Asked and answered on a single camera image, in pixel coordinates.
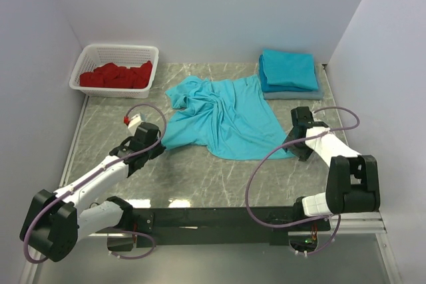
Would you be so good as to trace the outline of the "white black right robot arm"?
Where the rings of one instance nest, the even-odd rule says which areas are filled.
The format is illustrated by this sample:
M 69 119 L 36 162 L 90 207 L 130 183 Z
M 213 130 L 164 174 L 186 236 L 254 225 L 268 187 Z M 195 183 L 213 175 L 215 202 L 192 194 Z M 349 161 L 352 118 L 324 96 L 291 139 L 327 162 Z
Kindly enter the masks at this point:
M 317 216 L 376 212 L 380 207 L 377 160 L 344 144 L 307 106 L 291 110 L 292 125 L 282 149 L 305 162 L 316 153 L 327 165 L 325 191 L 296 200 L 292 222 L 307 230 Z

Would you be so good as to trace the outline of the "turquoise t shirt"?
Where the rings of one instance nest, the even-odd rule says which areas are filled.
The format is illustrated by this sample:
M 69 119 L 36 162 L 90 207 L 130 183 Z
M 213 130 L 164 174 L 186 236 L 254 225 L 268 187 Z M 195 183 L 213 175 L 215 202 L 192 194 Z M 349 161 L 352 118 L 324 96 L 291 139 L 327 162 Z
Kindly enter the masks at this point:
M 189 76 L 166 95 L 176 111 L 162 139 L 169 150 L 195 145 L 225 160 L 261 160 L 287 137 L 256 75 L 219 81 Z

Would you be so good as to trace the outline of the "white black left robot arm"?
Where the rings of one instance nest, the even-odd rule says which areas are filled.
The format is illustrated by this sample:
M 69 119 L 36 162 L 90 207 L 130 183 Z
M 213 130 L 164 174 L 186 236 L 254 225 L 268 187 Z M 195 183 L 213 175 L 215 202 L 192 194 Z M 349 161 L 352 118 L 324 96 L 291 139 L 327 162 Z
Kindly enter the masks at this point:
M 45 259 L 64 259 L 86 236 L 107 228 L 136 231 L 133 206 L 112 196 L 97 206 L 93 202 L 115 184 L 129 178 L 165 148 L 155 124 L 142 122 L 132 136 L 113 148 L 100 164 L 71 184 L 54 192 L 41 190 L 32 199 L 19 234 L 25 257 L 34 262 L 29 247 Z

